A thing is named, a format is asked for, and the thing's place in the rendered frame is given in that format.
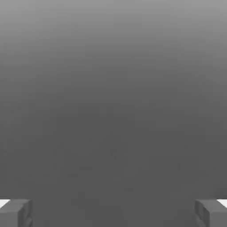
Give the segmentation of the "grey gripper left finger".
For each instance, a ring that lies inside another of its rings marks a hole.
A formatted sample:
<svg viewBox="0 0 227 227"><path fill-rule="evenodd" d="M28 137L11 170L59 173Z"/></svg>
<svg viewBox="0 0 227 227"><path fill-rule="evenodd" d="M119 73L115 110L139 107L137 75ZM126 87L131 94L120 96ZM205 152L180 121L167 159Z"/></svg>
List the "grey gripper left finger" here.
<svg viewBox="0 0 227 227"><path fill-rule="evenodd" d="M33 202L11 199L0 206L0 227L33 227Z"/></svg>

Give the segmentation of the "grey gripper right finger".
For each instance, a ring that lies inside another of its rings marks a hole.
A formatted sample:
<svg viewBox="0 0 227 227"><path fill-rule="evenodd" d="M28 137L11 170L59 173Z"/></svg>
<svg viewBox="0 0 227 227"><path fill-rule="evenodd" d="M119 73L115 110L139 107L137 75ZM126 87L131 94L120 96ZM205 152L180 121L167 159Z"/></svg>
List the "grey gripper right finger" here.
<svg viewBox="0 0 227 227"><path fill-rule="evenodd" d="M227 227L227 199L195 200L198 227Z"/></svg>

